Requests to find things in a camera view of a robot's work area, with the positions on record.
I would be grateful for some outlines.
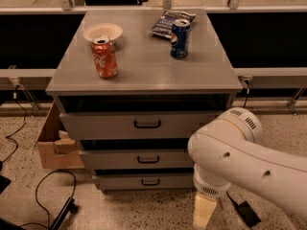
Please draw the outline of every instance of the can lid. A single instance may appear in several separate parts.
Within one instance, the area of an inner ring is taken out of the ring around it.
[[[105,44],[110,42],[110,38],[105,34],[96,35],[92,42],[95,44]]]
[[[174,24],[178,27],[187,27],[189,26],[191,23],[189,20],[187,19],[177,19],[175,20]]]

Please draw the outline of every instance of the vent slot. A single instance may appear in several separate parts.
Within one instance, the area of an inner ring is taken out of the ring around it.
[[[257,125],[250,118],[246,118],[246,123],[250,126],[251,129],[255,129],[257,127]]]
[[[205,187],[201,187],[202,191],[208,195],[212,195],[215,196],[218,194],[218,191],[214,190],[214,189],[210,189],[210,188],[205,188]]]
[[[241,116],[242,115],[242,111],[238,111],[238,110],[231,110],[230,111],[231,114],[237,115],[237,116]]]

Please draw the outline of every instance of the gray tabletop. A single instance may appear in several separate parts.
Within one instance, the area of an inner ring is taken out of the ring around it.
[[[170,40],[149,33],[163,10],[88,11],[46,91],[52,95],[144,92],[235,93],[242,86],[205,13],[193,10],[189,55],[175,59]],[[118,75],[101,79],[83,37],[89,26],[115,23],[123,28],[116,40]]]

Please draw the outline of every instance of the blue can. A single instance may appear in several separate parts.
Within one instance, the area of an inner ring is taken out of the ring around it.
[[[187,19],[177,19],[172,26],[171,56],[173,58],[185,58],[188,55],[189,35],[191,23]]]

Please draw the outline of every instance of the soda can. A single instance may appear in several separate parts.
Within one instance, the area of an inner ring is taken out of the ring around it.
[[[109,79],[117,74],[115,47],[107,35],[95,36],[92,40],[92,56],[98,75]]]
[[[188,55],[189,35],[191,23],[187,19],[177,19],[172,26],[171,56],[173,58],[185,58]]]

